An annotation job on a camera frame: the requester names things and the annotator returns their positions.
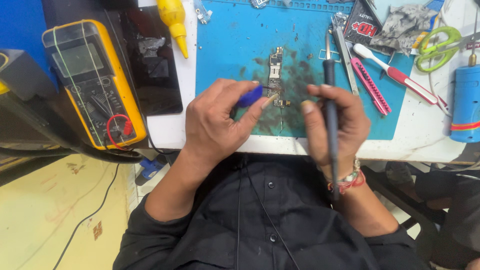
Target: yellow multimeter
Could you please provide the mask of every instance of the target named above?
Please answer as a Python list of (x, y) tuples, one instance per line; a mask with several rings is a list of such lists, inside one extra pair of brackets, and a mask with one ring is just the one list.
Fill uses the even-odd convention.
[(126, 119), (111, 120), (110, 133), (119, 146), (145, 138), (142, 117), (103, 24), (81, 20), (54, 27), (43, 33), (42, 41), (95, 148), (115, 148), (107, 136), (107, 122), (117, 114), (126, 115), (133, 129), (126, 135)]

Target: hand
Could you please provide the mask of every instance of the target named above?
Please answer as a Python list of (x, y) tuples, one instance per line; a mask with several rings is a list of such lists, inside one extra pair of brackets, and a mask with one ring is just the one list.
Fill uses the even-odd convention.
[(257, 86), (258, 82), (217, 79), (188, 105), (182, 152), (198, 168), (212, 170), (248, 139), (268, 99), (252, 104), (238, 122), (230, 118), (230, 111), (243, 94)]
[[(360, 98), (339, 87), (308, 85), (307, 90), (310, 95), (321, 99), (332, 99), (337, 105), (338, 177), (339, 179), (345, 178), (353, 172), (355, 154), (370, 132), (370, 120), (363, 111)], [(301, 105), (305, 118), (309, 154), (322, 168), (324, 174), (331, 178), (327, 130), (321, 110), (323, 103), (321, 100), (316, 104), (306, 100)]]

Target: right hand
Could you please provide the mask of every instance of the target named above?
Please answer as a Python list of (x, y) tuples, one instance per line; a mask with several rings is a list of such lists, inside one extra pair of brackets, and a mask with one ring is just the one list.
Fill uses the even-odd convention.
[(321, 109), (322, 99), (332, 99), (338, 109), (338, 178), (345, 178), (353, 172), (355, 154), (370, 132), (370, 120), (363, 111), (361, 99), (344, 89), (328, 85), (308, 85), (307, 90), (310, 95), (320, 98), (317, 103), (306, 100), (301, 104), (309, 155), (322, 168), (326, 177), (331, 178), (327, 130)]

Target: phone logic board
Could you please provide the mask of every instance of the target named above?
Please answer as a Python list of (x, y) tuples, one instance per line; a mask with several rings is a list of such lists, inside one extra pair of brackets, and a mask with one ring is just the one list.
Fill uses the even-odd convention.
[(270, 74), (268, 76), (268, 92), (267, 97), (271, 97), (274, 94), (278, 94), (277, 98), (273, 101), (273, 106), (290, 107), (290, 100), (281, 99), (281, 81), (282, 81), (282, 59), (283, 48), (277, 47), (275, 54), (270, 54)]

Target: scissors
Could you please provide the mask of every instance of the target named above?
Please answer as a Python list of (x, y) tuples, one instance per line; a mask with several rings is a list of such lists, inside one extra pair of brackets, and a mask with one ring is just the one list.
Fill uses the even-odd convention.
[[(445, 33), (448, 36), (448, 39), (440, 44), (425, 48), (428, 44), (429, 39), (438, 34)], [(466, 37), (462, 37), (460, 32), (450, 26), (442, 26), (432, 30), (428, 35), (426, 35), (419, 45), (419, 54), (421, 55), (417, 60), (417, 68), (426, 73), (435, 71), (445, 65), (453, 55), (460, 49), (463, 48), (466, 44), (475, 42), (480, 39), (480, 33), (477, 33), (477, 20), (475, 20), (475, 32), (474, 34)], [(423, 68), (421, 66), (422, 62), (429, 60), (430, 58), (436, 57), (438, 55), (443, 55), (444, 57), (438, 64), (430, 68)]]

